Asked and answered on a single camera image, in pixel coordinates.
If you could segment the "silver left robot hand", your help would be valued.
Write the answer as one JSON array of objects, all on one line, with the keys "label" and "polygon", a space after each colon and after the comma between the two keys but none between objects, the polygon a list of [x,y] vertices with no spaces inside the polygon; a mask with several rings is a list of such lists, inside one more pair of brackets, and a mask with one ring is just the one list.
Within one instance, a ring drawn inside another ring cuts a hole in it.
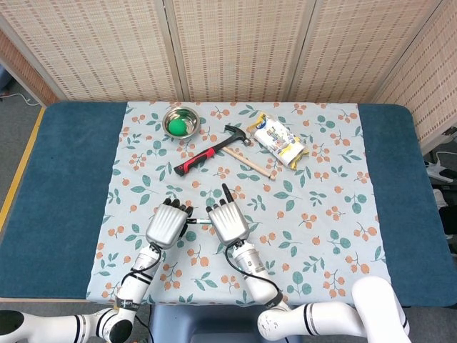
[{"label": "silver left robot hand", "polygon": [[146,240],[160,249],[171,248],[192,215],[193,207],[181,204],[178,199],[166,198],[157,209],[155,216],[146,230]]}]

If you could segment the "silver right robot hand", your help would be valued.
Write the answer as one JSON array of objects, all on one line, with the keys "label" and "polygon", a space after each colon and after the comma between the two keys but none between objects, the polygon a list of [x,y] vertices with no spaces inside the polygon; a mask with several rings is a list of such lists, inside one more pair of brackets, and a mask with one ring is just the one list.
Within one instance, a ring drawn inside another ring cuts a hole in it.
[{"label": "silver right robot hand", "polygon": [[218,204],[207,206],[206,211],[219,241],[227,247],[238,239],[247,240],[249,227],[225,183],[222,184],[222,190],[226,198],[220,199]]}]

